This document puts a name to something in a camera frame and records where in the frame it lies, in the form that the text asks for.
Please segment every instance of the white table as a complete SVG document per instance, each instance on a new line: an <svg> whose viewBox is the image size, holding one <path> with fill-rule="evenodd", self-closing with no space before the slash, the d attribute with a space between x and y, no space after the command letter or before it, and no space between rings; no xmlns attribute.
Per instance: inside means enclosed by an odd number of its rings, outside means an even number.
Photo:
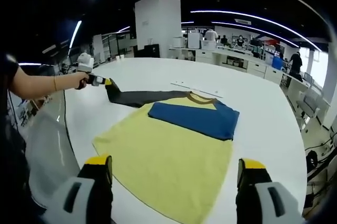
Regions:
<svg viewBox="0 0 337 224"><path fill-rule="evenodd" d="M205 223L236 223L236 183L239 158L265 164L273 181L283 184L302 212L306 194L306 163L301 134L279 86L253 75L210 64L163 58L130 58L94 69L116 81L121 91L187 90L170 84L195 83L199 89L218 89L219 100L240 112L229 169ZM79 166L97 155L92 141L134 108L112 104L104 86L66 91L66 121ZM176 223L141 203L115 179L112 218L118 224Z"/></svg>

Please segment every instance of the black ceiling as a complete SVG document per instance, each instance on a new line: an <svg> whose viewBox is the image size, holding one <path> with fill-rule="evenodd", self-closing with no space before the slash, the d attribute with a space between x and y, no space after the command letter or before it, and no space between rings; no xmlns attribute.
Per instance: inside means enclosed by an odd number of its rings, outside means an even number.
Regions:
<svg viewBox="0 0 337 224"><path fill-rule="evenodd" d="M134 3L139 0L4 0L3 48L21 60L46 62L41 51L71 38L78 20L82 25L75 45L87 42L95 34L115 32L134 23ZM336 17L334 0L304 0L322 15ZM236 11L265 17L281 23L306 37L329 39L324 22L296 0L181 0L182 21L209 25L210 21L234 22L234 18L252 21L254 27L284 36L296 36L275 25L228 14L195 13L191 10Z"/></svg>

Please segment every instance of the shirt sleeve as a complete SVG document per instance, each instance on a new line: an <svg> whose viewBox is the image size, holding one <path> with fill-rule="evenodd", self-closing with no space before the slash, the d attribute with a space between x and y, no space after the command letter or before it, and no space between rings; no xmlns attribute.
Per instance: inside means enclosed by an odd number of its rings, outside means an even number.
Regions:
<svg viewBox="0 0 337 224"><path fill-rule="evenodd" d="M8 78L8 83L12 83L13 78L19 68L19 64L17 63L16 59L11 55L4 55L3 57L3 64L1 64L1 71L4 75Z"/></svg>

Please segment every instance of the human hand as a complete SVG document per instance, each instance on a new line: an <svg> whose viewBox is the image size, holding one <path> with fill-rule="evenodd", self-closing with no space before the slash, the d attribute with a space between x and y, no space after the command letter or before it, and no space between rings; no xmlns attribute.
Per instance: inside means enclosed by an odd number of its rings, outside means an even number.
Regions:
<svg viewBox="0 0 337 224"><path fill-rule="evenodd" d="M84 72L72 73L72 81L74 83L73 88L82 89L86 87L86 83L89 80L89 75Z"/></svg>

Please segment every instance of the bracelet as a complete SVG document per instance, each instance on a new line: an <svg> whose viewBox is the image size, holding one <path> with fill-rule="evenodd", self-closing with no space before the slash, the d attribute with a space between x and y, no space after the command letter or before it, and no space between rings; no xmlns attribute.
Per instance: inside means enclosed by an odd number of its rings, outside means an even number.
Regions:
<svg viewBox="0 0 337 224"><path fill-rule="evenodd" d="M54 87L55 87L55 91L57 91L57 88L56 88L56 79L55 79L55 76L54 76Z"/></svg>

